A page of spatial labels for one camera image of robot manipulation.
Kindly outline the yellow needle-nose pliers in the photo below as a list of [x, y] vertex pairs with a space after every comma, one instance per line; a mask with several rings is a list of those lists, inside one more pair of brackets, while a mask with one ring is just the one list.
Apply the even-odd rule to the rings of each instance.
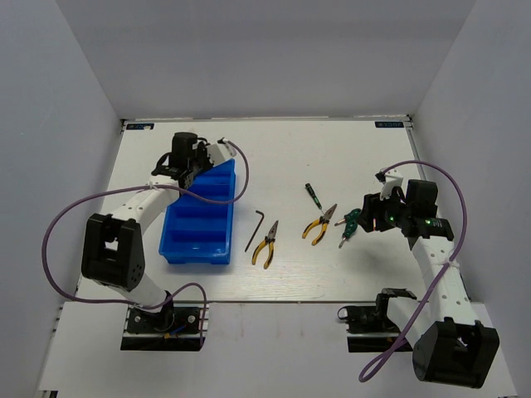
[[330, 220], [337, 209], [337, 205], [338, 204], [333, 204], [322, 216], [319, 217], [319, 219], [308, 224], [302, 233], [302, 238], [305, 239], [315, 227], [320, 226], [321, 229], [319, 234], [312, 240], [312, 246], [317, 245], [324, 238]]

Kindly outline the slim green precision screwdriver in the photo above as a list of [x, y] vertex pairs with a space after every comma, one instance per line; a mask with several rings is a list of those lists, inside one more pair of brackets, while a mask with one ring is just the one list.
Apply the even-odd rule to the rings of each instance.
[[311, 197], [312, 201], [317, 206], [317, 208], [322, 210], [322, 205], [321, 205], [321, 203], [320, 203], [320, 201], [319, 201], [314, 189], [312, 188], [311, 184], [310, 183], [306, 183], [304, 185], [304, 188], [308, 192], [309, 196]]

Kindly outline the short rusty hex key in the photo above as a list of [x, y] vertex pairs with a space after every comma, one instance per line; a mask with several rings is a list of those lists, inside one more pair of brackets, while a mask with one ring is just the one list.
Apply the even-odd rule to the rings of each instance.
[[256, 227], [255, 227], [255, 229], [253, 230], [253, 232], [252, 232], [252, 234], [251, 234], [251, 237], [250, 237], [250, 239], [248, 240], [248, 242], [247, 242], [247, 244], [246, 244], [246, 247], [245, 247], [245, 249], [244, 249], [244, 252], [247, 252], [247, 251], [249, 250], [249, 248], [250, 248], [250, 246], [251, 246], [251, 243], [252, 243], [252, 241], [254, 240], [254, 238], [255, 238], [255, 236], [256, 236], [258, 230], [260, 229], [261, 224], [262, 224], [262, 222], [263, 222], [263, 220], [264, 220], [264, 218], [265, 218], [265, 214], [264, 214], [262, 211], [256, 210], [255, 213], [256, 213], [257, 215], [260, 216], [260, 220], [258, 221], [258, 223], [257, 223], [257, 225], [256, 225]]

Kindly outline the yellow combination pliers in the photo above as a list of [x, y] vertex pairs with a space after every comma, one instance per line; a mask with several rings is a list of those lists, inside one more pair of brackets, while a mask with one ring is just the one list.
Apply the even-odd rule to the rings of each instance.
[[276, 238], [278, 225], [279, 225], [279, 221], [275, 221], [273, 226], [270, 228], [268, 234], [264, 237], [261, 243], [253, 251], [253, 255], [251, 257], [252, 265], [256, 265], [256, 261], [258, 260], [259, 254], [263, 251], [263, 249], [267, 248], [268, 256], [263, 265], [263, 269], [268, 269], [270, 267], [270, 264], [273, 261], [274, 253], [275, 253], [275, 238]]

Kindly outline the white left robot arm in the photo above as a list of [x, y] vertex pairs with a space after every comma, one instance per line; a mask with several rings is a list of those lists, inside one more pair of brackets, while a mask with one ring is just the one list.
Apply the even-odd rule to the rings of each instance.
[[175, 310], [164, 303], [169, 293], [145, 273], [143, 234], [182, 189], [217, 165], [216, 148], [195, 133], [174, 134], [171, 151], [157, 161], [145, 189], [111, 213], [93, 214], [86, 224], [82, 276], [146, 311], [147, 321], [159, 331], [173, 326]]

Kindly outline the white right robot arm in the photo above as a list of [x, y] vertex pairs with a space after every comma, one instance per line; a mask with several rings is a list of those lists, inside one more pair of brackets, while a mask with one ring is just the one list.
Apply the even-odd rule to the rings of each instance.
[[397, 328], [395, 344], [412, 348], [418, 380], [479, 389], [499, 348], [499, 335], [482, 324], [466, 295], [448, 220], [437, 217], [437, 185], [378, 174], [382, 190], [367, 194], [358, 225], [366, 232], [397, 228], [406, 238], [426, 286], [426, 298], [407, 289], [385, 288], [363, 326]]

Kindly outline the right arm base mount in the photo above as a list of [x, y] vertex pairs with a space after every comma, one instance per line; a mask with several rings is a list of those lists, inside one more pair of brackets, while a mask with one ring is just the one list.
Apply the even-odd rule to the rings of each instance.
[[407, 289], [385, 288], [373, 303], [343, 306], [337, 312], [338, 320], [347, 327], [349, 353], [382, 353], [397, 340], [399, 327], [387, 317], [390, 299], [417, 297]]

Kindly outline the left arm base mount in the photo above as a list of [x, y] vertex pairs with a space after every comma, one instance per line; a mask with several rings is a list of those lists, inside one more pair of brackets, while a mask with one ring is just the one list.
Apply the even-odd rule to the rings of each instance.
[[127, 312], [120, 350], [124, 352], [199, 352], [206, 341], [208, 308], [173, 304], [160, 313]]

